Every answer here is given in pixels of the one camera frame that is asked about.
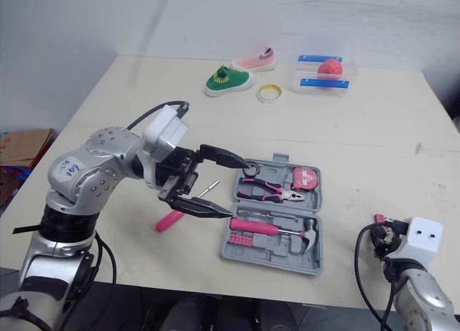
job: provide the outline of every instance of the pink ball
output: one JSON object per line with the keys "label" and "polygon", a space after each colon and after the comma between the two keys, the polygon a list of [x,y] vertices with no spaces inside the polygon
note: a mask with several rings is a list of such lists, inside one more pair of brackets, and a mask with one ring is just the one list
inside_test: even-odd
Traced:
{"label": "pink ball", "polygon": [[323,79],[338,80],[342,75],[342,64],[338,60],[325,60],[318,69],[318,74],[338,75],[330,78],[321,76]]}

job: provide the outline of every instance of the gray plastic tool case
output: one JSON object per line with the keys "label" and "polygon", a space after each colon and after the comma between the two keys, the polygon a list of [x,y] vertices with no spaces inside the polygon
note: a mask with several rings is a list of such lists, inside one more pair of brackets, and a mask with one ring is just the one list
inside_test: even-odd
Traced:
{"label": "gray plastic tool case", "polygon": [[[271,183],[282,184],[286,190],[291,189],[293,183],[293,170],[296,167],[312,169],[318,175],[318,185],[310,192],[299,191],[305,195],[305,200],[293,202],[283,200],[281,203],[271,201],[240,199],[233,205],[231,211],[241,220],[269,223],[280,228],[293,231],[304,231],[305,221],[309,218],[315,220],[313,229],[316,230],[316,241],[311,250],[302,253],[304,243],[300,236],[248,233],[230,229],[230,220],[226,226],[221,254],[224,258],[247,263],[272,266],[275,268],[296,271],[304,274],[319,275],[324,269],[323,255],[323,227],[321,219],[316,212],[321,209],[321,173],[315,167],[288,164],[289,156],[286,154],[273,154],[273,161],[260,161],[248,159],[258,163],[260,173],[257,179]],[[238,171],[234,196],[238,191],[254,195],[266,195],[267,191],[254,185],[240,184],[244,178],[242,170]],[[252,245],[245,246],[230,243],[231,235],[252,238]]]}

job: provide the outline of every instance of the pink screwdriver handle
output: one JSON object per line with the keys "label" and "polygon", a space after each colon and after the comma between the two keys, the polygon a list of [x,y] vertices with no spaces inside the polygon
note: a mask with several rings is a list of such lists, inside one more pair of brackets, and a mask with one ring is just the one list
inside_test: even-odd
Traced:
{"label": "pink screwdriver handle", "polygon": [[167,214],[164,218],[157,222],[157,224],[155,225],[155,229],[158,232],[163,232],[167,230],[170,226],[172,226],[174,223],[178,222],[183,216],[184,213],[177,210],[173,210],[171,213]]}
{"label": "pink screwdriver handle", "polygon": [[230,229],[243,230],[245,232],[267,234],[268,236],[277,236],[278,227],[276,225],[268,225],[266,223],[239,220],[232,218],[230,221]]}

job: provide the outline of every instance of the pink-handled pliers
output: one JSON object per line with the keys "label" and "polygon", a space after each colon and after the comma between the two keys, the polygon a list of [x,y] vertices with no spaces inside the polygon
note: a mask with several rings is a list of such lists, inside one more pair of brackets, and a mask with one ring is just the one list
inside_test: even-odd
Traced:
{"label": "pink-handled pliers", "polygon": [[251,184],[258,187],[261,187],[264,190],[272,192],[270,195],[252,195],[247,192],[238,191],[236,196],[240,198],[245,198],[247,200],[261,200],[261,201],[271,201],[275,203],[281,203],[283,200],[292,200],[294,202],[299,202],[305,200],[305,196],[300,193],[292,190],[284,190],[281,184],[274,184],[272,182],[266,182],[262,179],[255,178],[240,178],[239,183],[242,184]]}

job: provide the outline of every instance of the silver robotic arm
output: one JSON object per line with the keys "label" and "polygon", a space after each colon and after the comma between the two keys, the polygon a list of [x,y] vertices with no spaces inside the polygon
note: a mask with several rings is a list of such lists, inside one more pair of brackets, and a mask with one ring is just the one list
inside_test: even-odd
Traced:
{"label": "silver robotic arm", "polygon": [[225,167],[247,168],[241,157],[202,144],[192,151],[178,142],[188,127],[168,105],[142,137],[109,127],[92,134],[80,148],[58,157],[48,172],[51,188],[41,223],[16,228],[33,231],[19,274],[19,291],[0,300],[0,330],[59,330],[73,306],[91,286],[97,268],[89,252],[96,221],[115,187],[125,178],[144,179],[173,209],[198,217],[232,214],[200,198],[185,199],[204,159]]}
{"label": "silver robotic arm", "polygon": [[[454,331],[460,324],[454,316],[454,306],[444,294],[428,265],[438,251],[443,226],[424,218],[413,218],[409,223],[389,220],[366,227],[371,230],[374,255],[383,262],[385,278],[394,285],[391,299],[397,313],[403,318],[405,331]],[[356,249],[359,252],[359,241]],[[357,270],[358,287],[372,313],[375,312],[362,289]],[[378,318],[382,329],[391,330],[386,315]]]}

